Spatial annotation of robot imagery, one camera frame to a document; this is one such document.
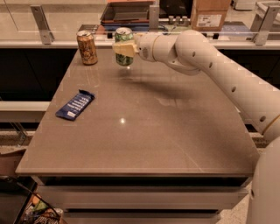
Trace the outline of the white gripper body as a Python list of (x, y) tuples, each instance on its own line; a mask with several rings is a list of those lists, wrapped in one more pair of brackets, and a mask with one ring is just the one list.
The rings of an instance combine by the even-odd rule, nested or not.
[(152, 32), (144, 33), (143, 36), (138, 41), (136, 41), (138, 54), (141, 59), (150, 62), (156, 61), (153, 50), (157, 39), (158, 35)]

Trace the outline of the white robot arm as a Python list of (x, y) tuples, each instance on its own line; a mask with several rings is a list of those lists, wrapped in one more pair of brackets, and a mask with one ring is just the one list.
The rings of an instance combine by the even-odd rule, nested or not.
[(198, 31), (135, 34), (115, 53), (162, 62), (182, 74), (202, 71), (268, 141), (252, 180), (246, 224), (280, 224), (280, 90), (219, 52)]

